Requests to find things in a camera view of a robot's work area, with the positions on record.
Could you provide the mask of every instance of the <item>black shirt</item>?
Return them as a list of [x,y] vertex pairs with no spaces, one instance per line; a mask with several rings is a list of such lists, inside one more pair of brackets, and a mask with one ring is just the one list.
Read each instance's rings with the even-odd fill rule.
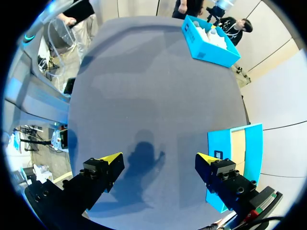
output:
[[234,24],[236,23],[236,19],[232,17],[222,18],[220,20],[219,26],[221,29],[227,34],[232,43],[236,46],[242,38],[243,31],[236,30],[234,28]]
[[[202,3],[203,0],[187,0],[187,14],[197,17],[199,12],[201,11]],[[177,0],[174,8],[175,11],[178,11],[180,4],[181,1]]]
[[70,28],[72,28],[79,22],[83,21],[84,19],[88,18],[90,15],[94,14],[94,10],[89,0],[82,0],[73,7],[64,11],[63,14],[67,17],[72,17],[77,20],[77,22],[74,25],[69,26]]

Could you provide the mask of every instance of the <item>gray tabletop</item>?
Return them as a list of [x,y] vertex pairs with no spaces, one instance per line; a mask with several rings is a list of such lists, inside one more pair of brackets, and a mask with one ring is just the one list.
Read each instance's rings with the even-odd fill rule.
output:
[[182,20],[105,23],[77,76],[69,113],[73,174],[123,152],[125,170],[88,212],[115,229],[199,229],[226,214],[205,202],[195,171],[207,132],[246,125],[230,69],[191,58]]

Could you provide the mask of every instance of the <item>beige pants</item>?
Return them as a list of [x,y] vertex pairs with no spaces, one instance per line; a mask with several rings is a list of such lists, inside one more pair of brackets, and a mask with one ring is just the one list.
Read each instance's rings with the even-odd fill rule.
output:
[[88,46],[90,45],[94,36],[97,34],[97,31],[98,24],[95,14],[92,14],[87,19],[83,20],[72,28],[72,32],[77,43],[80,63],[86,55]]

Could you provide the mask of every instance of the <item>blue cardboard box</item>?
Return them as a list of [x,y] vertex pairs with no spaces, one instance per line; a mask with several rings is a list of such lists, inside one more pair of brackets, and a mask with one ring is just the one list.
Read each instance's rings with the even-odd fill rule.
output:
[[[224,160],[226,158],[232,160],[237,165],[238,159],[237,149],[234,149],[234,136],[238,131],[244,131],[243,138],[245,140],[238,140],[240,144],[244,143],[243,149],[243,167],[240,169],[240,174],[248,180],[255,180],[259,182],[260,172],[262,167],[262,156],[263,156],[263,130],[262,124],[254,124],[236,128],[230,128],[225,130],[218,130],[208,132],[208,155],[211,157],[219,158]],[[212,194],[207,190],[206,201],[211,204],[220,213],[227,210],[227,207],[217,194]]]
[[203,19],[189,15],[186,16],[181,29],[189,46],[192,58],[209,61],[228,68],[241,58],[234,44],[220,27],[216,27],[215,29],[219,36],[225,38],[227,50],[205,42],[197,31],[193,23],[194,21],[198,21],[200,27],[205,29],[206,33],[212,27],[212,23],[208,23]]

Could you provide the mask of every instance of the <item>white wall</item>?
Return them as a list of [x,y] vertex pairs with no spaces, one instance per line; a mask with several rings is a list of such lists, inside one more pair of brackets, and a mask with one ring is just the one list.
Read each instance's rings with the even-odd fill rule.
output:
[[298,51],[299,49],[295,41],[291,38],[286,44],[270,55],[267,59],[263,60],[260,64],[248,71],[247,75],[250,77],[251,81],[254,81],[292,57]]
[[264,154],[257,190],[283,194],[272,216],[284,216],[307,176],[307,59],[303,50],[241,89],[251,123],[263,123]]
[[90,0],[100,27],[104,22],[118,18],[117,0]]
[[244,33],[236,46],[241,54],[237,64],[249,71],[291,39],[291,35],[277,15],[260,2],[248,17],[252,33]]
[[307,176],[307,122],[264,131],[263,147],[262,173]]
[[259,2],[260,0],[236,0],[234,6],[225,13],[224,17],[247,18]]
[[252,123],[275,128],[307,120],[307,59],[303,50],[241,89]]
[[120,17],[156,16],[159,0],[118,0]]

